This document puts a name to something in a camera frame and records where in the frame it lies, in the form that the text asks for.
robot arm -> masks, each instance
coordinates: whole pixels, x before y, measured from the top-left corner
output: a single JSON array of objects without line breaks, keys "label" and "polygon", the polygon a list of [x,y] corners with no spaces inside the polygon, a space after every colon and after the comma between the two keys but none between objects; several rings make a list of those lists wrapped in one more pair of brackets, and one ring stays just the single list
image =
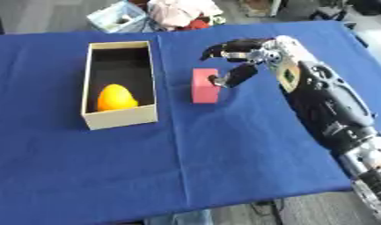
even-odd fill
[{"label": "robot arm", "polygon": [[208,48],[201,59],[211,57],[243,62],[224,77],[209,77],[214,85],[229,88],[266,63],[298,119],[329,149],[355,191],[381,218],[381,134],[373,127],[375,114],[346,81],[288,36],[229,41]]}]

cardboard box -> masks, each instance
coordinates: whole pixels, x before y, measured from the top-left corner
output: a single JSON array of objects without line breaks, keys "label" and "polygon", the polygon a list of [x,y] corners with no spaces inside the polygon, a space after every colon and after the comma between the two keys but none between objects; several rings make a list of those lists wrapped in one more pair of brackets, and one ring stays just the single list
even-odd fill
[{"label": "cardboard box", "polygon": [[[81,115],[91,130],[158,121],[148,41],[91,43],[84,74]],[[97,112],[97,99],[111,83],[126,87],[139,106]]]}]

orange fruit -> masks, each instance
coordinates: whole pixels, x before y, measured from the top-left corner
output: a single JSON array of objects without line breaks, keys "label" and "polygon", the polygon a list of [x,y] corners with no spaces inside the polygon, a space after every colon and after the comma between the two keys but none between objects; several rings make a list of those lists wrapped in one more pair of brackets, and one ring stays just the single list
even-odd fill
[{"label": "orange fruit", "polygon": [[129,109],[138,106],[138,102],[133,98],[127,88],[118,84],[109,84],[99,94],[97,101],[97,111]]}]

table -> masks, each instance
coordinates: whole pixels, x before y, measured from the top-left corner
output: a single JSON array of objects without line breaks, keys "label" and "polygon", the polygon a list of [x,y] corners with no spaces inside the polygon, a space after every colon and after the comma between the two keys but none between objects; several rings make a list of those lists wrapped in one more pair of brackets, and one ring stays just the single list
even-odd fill
[{"label": "table", "polygon": [[[381,67],[336,22],[223,25],[180,33],[0,36],[0,224],[127,221],[307,193],[349,181],[297,121],[265,67],[217,105],[192,105],[204,48],[287,34],[380,112]],[[80,116],[89,42],[150,40],[159,122],[89,131]]]}]

pink block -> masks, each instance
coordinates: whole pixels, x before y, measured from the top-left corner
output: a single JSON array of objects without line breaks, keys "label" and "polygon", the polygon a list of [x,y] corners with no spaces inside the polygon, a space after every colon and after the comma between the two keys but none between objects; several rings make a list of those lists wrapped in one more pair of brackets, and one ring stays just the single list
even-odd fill
[{"label": "pink block", "polygon": [[217,76],[217,69],[193,69],[193,103],[217,102],[220,87],[213,85],[208,80],[211,75]]}]

